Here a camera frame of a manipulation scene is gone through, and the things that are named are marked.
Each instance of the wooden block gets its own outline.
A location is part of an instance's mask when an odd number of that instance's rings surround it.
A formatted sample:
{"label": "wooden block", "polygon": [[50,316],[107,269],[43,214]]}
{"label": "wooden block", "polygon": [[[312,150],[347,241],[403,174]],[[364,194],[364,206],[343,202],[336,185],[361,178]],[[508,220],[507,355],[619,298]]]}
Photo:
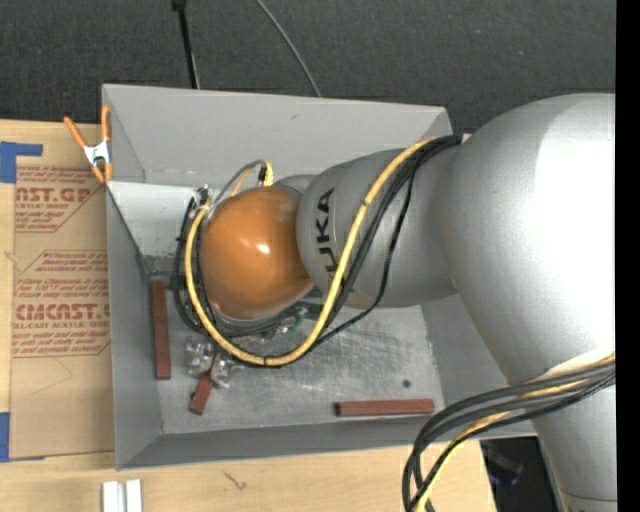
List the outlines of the wooden block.
{"label": "wooden block", "polygon": [[167,318],[167,294],[164,281],[151,281],[153,301],[153,328],[156,345],[156,379],[171,378],[171,350],[169,347],[169,320]]}
{"label": "wooden block", "polygon": [[431,399],[363,400],[336,403],[336,416],[387,416],[393,414],[429,414]]}
{"label": "wooden block", "polygon": [[191,399],[191,405],[189,405],[189,410],[192,413],[198,415],[204,413],[207,402],[209,401],[209,395],[211,394],[211,388],[213,388],[213,380],[211,380],[211,376],[208,373],[205,373],[200,377],[196,392]]}

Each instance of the black cable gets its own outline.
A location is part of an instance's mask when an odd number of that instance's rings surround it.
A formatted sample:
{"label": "black cable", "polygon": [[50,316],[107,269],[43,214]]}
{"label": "black cable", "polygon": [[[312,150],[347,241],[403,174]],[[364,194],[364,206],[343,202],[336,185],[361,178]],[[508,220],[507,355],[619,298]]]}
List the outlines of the black cable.
{"label": "black cable", "polygon": [[[378,207],[376,214],[371,224],[369,225],[369,228],[367,229],[365,236],[362,239],[360,247],[358,248],[358,252],[356,253],[356,256],[353,259],[353,263],[351,265],[351,269],[349,270],[349,274],[347,278],[344,280],[340,293],[336,298],[336,303],[333,307],[333,311],[327,318],[327,322],[325,325],[328,326],[331,324],[331,322],[336,318],[336,316],[338,315],[338,313],[346,303],[349,297],[349,293],[351,293],[351,290],[355,284],[358,274],[362,269],[362,265],[364,264],[364,261],[369,253],[369,250],[371,249],[373,240],[375,238],[376,233],[378,232],[378,228],[382,222],[382,219],[384,218],[384,215],[386,214],[389,206],[391,205],[398,191],[409,179],[411,180],[411,184],[409,186],[410,187],[409,193],[406,196],[405,204],[403,205],[403,213],[401,213],[402,220],[404,220],[404,215],[406,214],[406,208],[408,208],[408,201],[410,201],[410,197],[411,197],[411,187],[413,186],[413,178],[417,170],[427,160],[433,158],[434,156],[444,151],[445,149],[458,145],[461,142],[462,142],[462,137],[458,135],[449,135],[449,136],[440,137],[438,139],[435,139],[427,143],[422,149],[418,150],[416,154],[412,156],[412,158],[407,159],[407,161],[403,164],[403,166],[401,167],[401,169],[398,171],[397,175],[391,182],[391,186],[389,187],[388,191],[383,196],[380,202],[380,206]],[[389,272],[389,269],[391,268],[391,256],[393,255],[393,250],[395,249],[395,244],[397,242],[397,237],[399,236],[401,227],[402,227],[402,223],[397,222],[393,239],[390,244],[390,248],[389,248],[390,250],[387,251],[387,256],[385,258],[385,269],[384,269],[382,284],[379,288],[378,295],[373,305],[367,308],[366,311],[358,314],[356,317],[352,318],[351,320],[344,322],[340,326],[336,327],[335,329],[331,330],[330,332],[328,332],[327,334],[319,338],[318,341],[314,344],[313,348],[316,348],[321,343],[332,338],[336,334],[342,332],[344,329],[346,329],[347,327],[350,327],[357,321],[362,320],[362,318],[364,318],[367,314],[369,314],[375,308],[375,306],[380,302],[380,300],[382,299],[382,296],[384,295],[384,291],[386,289],[388,272]]]}
{"label": "black cable", "polygon": [[568,407],[570,405],[576,404],[576,403],[580,402],[581,400],[584,400],[585,398],[587,398],[587,397],[593,395],[594,393],[600,391],[601,389],[604,389],[604,388],[606,388],[606,387],[608,387],[610,385],[613,385],[615,383],[615,379],[616,379],[616,374],[615,374],[615,371],[613,371],[613,372],[609,373],[608,376],[605,377],[604,379],[601,379],[598,382],[583,388],[578,393],[573,394],[573,396],[570,396],[570,397],[565,398],[565,399],[557,400],[556,402],[552,403],[551,405],[543,406],[543,407],[540,407],[540,408],[535,409],[533,411],[528,411],[528,412],[525,412],[523,414],[519,414],[517,416],[513,416],[511,418],[506,418],[504,420],[499,420],[499,421],[496,421],[494,423],[490,423],[489,425],[486,425],[484,427],[478,428],[477,430],[474,430],[473,432],[469,432],[468,434],[465,434],[464,436],[460,437],[455,442],[449,444],[447,449],[440,455],[440,457],[438,458],[438,460],[436,461],[436,463],[432,467],[431,471],[429,472],[429,475],[427,475],[427,478],[422,483],[420,489],[418,489],[418,491],[416,492],[416,494],[413,497],[413,499],[409,502],[409,507],[408,508],[405,507],[406,510],[410,511],[410,510],[413,509],[413,507],[415,507],[416,502],[420,499],[420,497],[426,492],[427,488],[431,485],[431,482],[433,481],[433,479],[435,478],[435,476],[438,473],[439,469],[442,467],[444,462],[447,460],[447,458],[451,454],[451,452],[458,445],[460,445],[462,442],[466,441],[468,438],[470,438],[472,436],[476,436],[476,435],[481,434],[483,432],[487,432],[489,430],[494,430],[496,428],[505,427],[507,425],[512,425],[514,423],[519,423],[519,422],[522,422],[522,421],[525,421],[525,420],[537,418],[539,416],[542,416],[542,415],[545,415],[545,414],[549,414],[551,412],[554,412],[554,411],[563,409],[565,407]]}
{"label": "black cable", "polygon": [[[527,386],[529,392],[539,391],[545,388],[559,387],[562,384],[566,384],[568,382],[575,382],[578,380],[594,380],[594,379],[603,379],[608,375],[611,370],[611,366],[604,365],[601,368],[598,368],[597,371],[588,371],[588,372],[578,372],[573,375],[562,375],[557,378],[548,379],[547,381],[536,381],[529,383]],[[476,397],[471,397],[467,400],[463,400],[462,402],[458,402],[453,404],[452,406],[442,410],[436,416],[432,417],[427,424],[421,429],[421,431],[416,436],[416,441],[413,446],[413,450],[409,455],[407,462],[405,464],[405,468],[402,475],[402,497],[404,501],[405,508],[408,508],[409,504],[409,495],[410,495],[410,485],[411,485],[411,475],[414,474],[416,477],[416,482],[422,482],[422,471],[420,464],[420,456],[427,448],[427,446],[433,442],[435,442],[442,434],[448,432],[451,429],[462,425],[468,425],[473,423],[476,420],[481,418],[486,418],[487,416],[491,416],[493,414],[498,414],[502,412],[513,412],[518,409],[523,409],[525,407],[541,407],[549,402],[555,403],[559,398],[564,398],[568,396],[575,395],[581,389],[588,386],[589,383],[585,383],[582,386],[571,388],[567,390],[560,390],[555,392],[553,395],[535,397],[535,398],[514,398],[506,402],[498,403],[498,404],[490,404],[485,405],[484,407],[480,407],[474,409],[470,412],[466,412],[459,416],[450,418],[453,414],[458,412],[461,409],[468,409],[471,406],[464,406],[464,402],[472,402]],[[509,390],[511,388],[501,388],[500,390],[496,390],[493,392],[485,393],[484,395],[493,395],[497,394],[497,392],[502,392]],[[514,389],[513,393],[509,393],[509,395],[513,394],[522,394],[524,391],[519,391],[518,389]]]}
{"label": "black cable", "polygon": [[263,173],[266,173],[267,167],[266,167],[266,165],[264,165],[263,163],[261,163],[259,161],[251,162],[250,164],[247,164],[247,165],[241,167],[240,169],[238,169],[235,172],[235,174],[233,176],[231,176],[231,179],[229,179],[224,184],[224,186],[220,189],[220,192],[218,192],[218,195],[213,200],[213,204],[214,205],[218,204],[218,201],[220,201],[220,199],[222,199],[222,196],[225,195],[227,190],[229,190],[231,188],[231,185],[233,185],[237,181],[237,179],[240,178],[240,176],[242,176],[245,172],[247,172],[250,169],[255,168],[258,165],[260,165],[260,171],[259,171],[259,174],[258,174],[258,181],[259,181],[260,177],[263,175]]}
{"label": "black cable", "polygon": [[291,39],[289,39],[289,36],[287,35],[287,33],[284,31],[280,23],[278,23],[278,20],[276,19],[276,17],[271,13],[271,11],[267,8],[267,6],[264,4],[262,0],[256,0],[256,3],[260,7],[260,9],[262,9],[262,11],[267,15],[267,17],[271,20],[271,23],[273,23],[276,29],[278,29],[278,32],[280,32],[280,35],[289,46],[291,53],[293,53],[293,56],[296,58],[296,60],[298,61],[298,64],[302,68],[302,71],[304,71],[304,74],[306,75],[307,80],[309,80],[311,87],[313,87],[313,90],[316,93],[316,96],[318,96],[318,98],[322,98],[320,89],[318,89],[318,86],[316,85],[315,80],[311,76],[311,72],[307,68],[307,65],[304,63],[304,60],[300,56],[300,53],[298,53],[298,50],[296,49],[295,45],[291,42]]}
{"label": "black cable", "polygon": [[189,214],[193,210],[193,207],[196,204],[195,198],[191,198],[189,204],[187,206],[187,210],[182,218],[182,225],[180,227],[180,234],[178,235],[178,245],[176,247],[176,253],[173,258],[173,274],[172,274],[172,291],[173,291],[173,301],[176,305],[176,309],[178,310],[178,314],[182,321],[192,330],[196,332],[202,332],[202,327],[200,323],[197,322],[193,317],[189,316],[186,311],[186,306],[182,301],[181,291],[184,290],[184,275],[180,272],[180,263],[182,262],[182,257],[184,253],[184,244],[185,244],[185,230],[187,228],[187,224],[189,222]]}
{"label": "black cable", "polygon": [[[461,400],[456,402],[455,404],[450,405],[446,409],[443,409],[438,414],[433,416],[420,430],[418,435],[416,436],[416,441],[414,443],[413,451],[409,459],[407,460],[407,466],[405,467],[405,475],[410,472],[416,472],[416,479],[418,481],[422,480],[422,472],[420,469],[420,461],[419,457],[415,457],[416,454],[422,453],[424,451],[424,447],[429,443],[435,440],[436,437],[441,435],[442,433],[450,430],[450,428],[454,428],[459,426],[460,424],[464,424],[465,422],[471,422],[480,417],[485,417],[497,412],[502,412],[504,409],[498,409],[499,404],[488,405],[483,409],[476,409],[471,413],[466,413],[466,416],[458,416],[458,418],[464,417],[465,420],[462,422],[456,421],[456,418],[451,418],[455,414],[465,409],[471,409],[472,407],[479,407],[482,404],[488,404],[491,402],[495,402],[501,398],[506,398],[509,396],[523,395],[526,393],[536,392],[543,389],[562,386],[571,382],[575,382],[577,380],[594,380],[603,378],[611,371],[612,368],[615,367],[614,362],[606,363],[601,366],[590,367],[584,370],[580,370],[577,372],[573,372],[571,374],[558,375],[557,377],[552,377],[544,380],[537,380],[533,382],[527,382],[524,384],[518,384],[515,386],[508,386],[492,391],[488,391],[482,393],[480,395],[475,395],[470,398]],[[510,402],[505,402],[507,404],[519,403],[514,402],[513,400]],[[440,425],[447,425],[448,422],[451,423],[450,427],[440,428]],[[412,463],[417,461],[417,466],[412,467]]]}
{"label": "black cable", "polygon": [[191,48],[191,38],[189,37],[189,25],[187,23],[187,15],[185,9],[187,0],[171,0],[171,7],[178,13],[180,20],[180,32],[182,33],[182,44],[184,46],[184,54],[187,58],[187,67],[189,69],[189,81],[192,89],[200,89],[200,80],[198,71],[196,70],[196,59]]}
{"label": "black cable", "polygon": [[405,216],[407,214],[407,210],[409,209],[409,204],[411,203],[411,192],[413,191],[413,180],[414,180],[414,178],[415,178],[415,171],[411,174],[411,176],[409,178],[409,186],[407,188],[407,195],[405,196],[404,203],[402,205],[402,210],[400,211],[400,215],[398,216],[398,220],[396,222],[396,225],[395,225],[395,228],[394,228],[394,231],[393,231],[393,236],[391,238],[391,243],[389,244],[389,247],[387,249],[387,254],[385,256],[385,261],[384,261],[384,269],[383,269],[383,272],[382,272],[382,280],[381,280],[381,283],[380,283],[380,288],[378,289],[378,295],[376,296],[376,298],[373,301],[373,303],[367,309],[365,309],[361,313],[357,314],[356,316],[354,316],[350,320],[348,320],[346,322],[343,322],[338,327],[336,327],[336,328],[332,329],[331,331],[329,331],[327,334],[325,334],[320,339],[318,339],[318,341],[316,342],[316,345],[319,345],[320,343],[323,343],[326,340],[333,338],[336,334],[339,334],[340,332],[344,331],[345,329],[351,327],[356,322],[359,322],[360,320],[362,320],[365,316],[367,316],[369,313],[371,313],[371,311],[373,311],[373,309],[382,300],[382,296],[384,295],[384,292],[387,289],[387,281],[389,279],[389,271],[391,269],[391,259],[393,258],[394,251],[396,250],[396,244],[397,244],[398,238],[400,236],[400,231],[402,230],[402,225],[404,224],[404,219],[405,219]]}

